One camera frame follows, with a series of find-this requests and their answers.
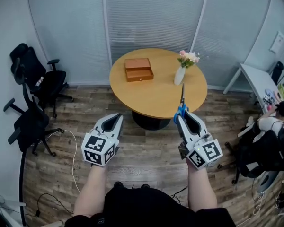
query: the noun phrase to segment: window blinds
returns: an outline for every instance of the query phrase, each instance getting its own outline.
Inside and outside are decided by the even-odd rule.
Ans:
[[[226,86],[251,50],[270,0],[207,0],[193,48],[207,84]]]
[[[29,0],[49,60],[60,59],[70,83],[108,83],[102,0]]]
[[[189,51],[204,0],[107,0],[113,63],[141,48]]]

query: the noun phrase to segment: wooden box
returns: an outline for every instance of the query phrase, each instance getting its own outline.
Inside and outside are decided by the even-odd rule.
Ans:
[[[125,72],[128,82],[153,79],[151,64],[148,58],[126,59]]]

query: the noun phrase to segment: blue scissors handle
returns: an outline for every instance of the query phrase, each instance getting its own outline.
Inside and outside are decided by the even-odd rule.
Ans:
[[[189,108],[186,107],[186,104],[183,104],[182,107],[181,106],[178,107],[178,111],[175,113],[175,116],[174,116],[174,123],[175,124],[177,124],[177,116],[178,116],[178,114],[180,114],[182,117],[184,117],[185,110],[189,111]]]

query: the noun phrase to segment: wall switch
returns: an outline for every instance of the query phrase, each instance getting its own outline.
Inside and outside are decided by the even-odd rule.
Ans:
[[[280,31],[278,31],[274,43],[272,44],[269,50],[275,54],[278,54],[283,43],[284,43],[284,35]]]

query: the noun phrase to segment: black shirt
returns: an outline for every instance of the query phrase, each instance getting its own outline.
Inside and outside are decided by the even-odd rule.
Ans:
[[[65,227],[107,226],[223,226],[235,227],[223,208],[193,212],[157,189],[113,188],[105,197],[103,213],[74,216]]]

